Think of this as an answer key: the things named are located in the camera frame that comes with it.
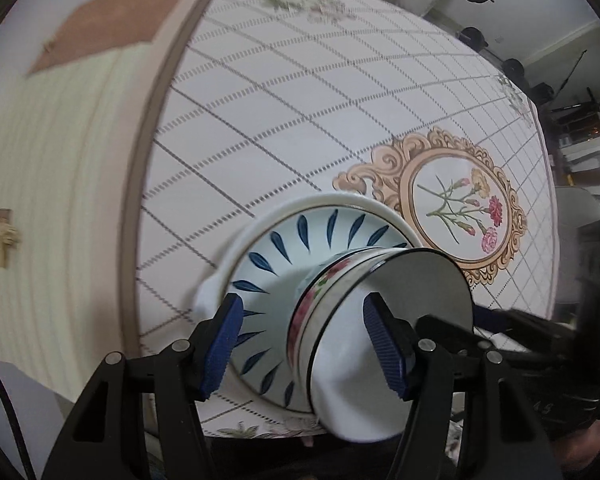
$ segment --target silver rivet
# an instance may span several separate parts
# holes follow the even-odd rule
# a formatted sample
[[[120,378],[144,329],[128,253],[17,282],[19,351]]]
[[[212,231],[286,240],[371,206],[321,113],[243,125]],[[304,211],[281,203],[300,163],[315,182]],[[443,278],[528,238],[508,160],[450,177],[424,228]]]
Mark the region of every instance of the silver rivet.
[[[104,362],[108,365],[117,365],[122,361],[122,354],[120,352],[111,352],[104,358]]]
[[[502,362],[502,355],[500,352],[496,352],[495,350],[491,350],[487,352],[487,359],[495,365],[499,365]]]
[[[178,339],[177,341],[173,342],[171,348],[175,352],[184,352],[187,348],[189,348],[189,341],[186,339]]]
[[[418,341],[418,348],[424,352],[433,352],[436,344],[431,339],[421,339]]]

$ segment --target blue petal decoration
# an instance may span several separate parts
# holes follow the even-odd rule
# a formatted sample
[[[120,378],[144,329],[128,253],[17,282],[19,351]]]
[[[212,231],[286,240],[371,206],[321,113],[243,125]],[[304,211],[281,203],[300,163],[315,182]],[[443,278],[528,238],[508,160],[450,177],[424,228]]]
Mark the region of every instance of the blue petal decoration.
[[[288,408],[289,404],[291,404],[291,397],[294,394],[294,382],[291,381],[289,386],[286,387],[285,390],[285,408]]]
[[[267,272],[271,272],[272,274],[276,274],[276,271],[273,270],[267,259],[262,256],[260,253],[249,253],[249,259],[251,263],[258,267],[259,269],[266,270]]]
[[[262,352],[258,352],[257,354],[252,355],[251,357],[249,357],[245,362],[244,365],[242,366],[242,371],[240,372],[240,375],[244,375],[245,373],[247,373],[249,370],[251,370],[260,359],[262,359],[262,356],[264,354],[266,354],[270,349],[267,348],[266,350],[263,350]]]
[[[376,242],[382,238],[382,235],[386,232],[386,230],[389,228],[388,225],[385,225],[384,227],[381,227],[378,229],[378,231],[376,231],[375,233],[373,233],[370,237],[369,237],[369,241],[366,243],[366,246],[369,247],[371,245],[375,245]]]
[[[252,337],[262,334],[263,332],[264,330],[260,330],[259,332],[244,332],[242,334],[238,334],[238,338],[235,340],[234,348],[240,346],[242,343],[248,341]]]
[[[298,227],[298,236],[302,240],[302,243],[307,248],[307,250],[309,252],[311,252],[311,249],[309,248],[309,229],[306,224],[306,216],[300,215],[298,217],[297,227]]]
[[[248,282],[247,280],[238,280],[237,282],[231,282],[231,284],[238,290],[245,290],[247,292],[262,292],[264,294],[268,294],[266,290],[262,290],[259,286]]]
[[[269,235],[272,243],[276,246],[276,249],[285,257],[285,260],[291,263],[288,254],[286,254],[285,243],[282,241],[282,236],[275,231],[272,231]]]
[[[327,242],[329,243],[330,249],[331,249],[331,238],[333,237],[333,228],[336,225],[337,217],[338,217],[338,210],[334,209],[333,213],[331,213],[331,216],[329,217],[329,220],[327,221]]]
[[[269,391],[269,388],[271,387],[271,385],[273,383],[273,379],[276,377],[276,372],[278,371],[279,366],[280,366],[280,363],[275,365],[271,370],[269,370],[267,372],[267,375],[265,375],[262,378],[262,382],[260,383],[260,394],[261,395],[264,395]]]
[[[358,229],[360,229],[360,226],[362,225],[362,222],[365,221],[365,214],[362,213],[362,215],[360,215],[358,218],[356,218],[353,222],[353,224],[351,224],[351,229],[349,229],[349,242],[347,243],[347,249],[349,249],[349,246],[351,245],[351,241],[353,240],[353,237],[356,235],[356,233],[358,232]]]

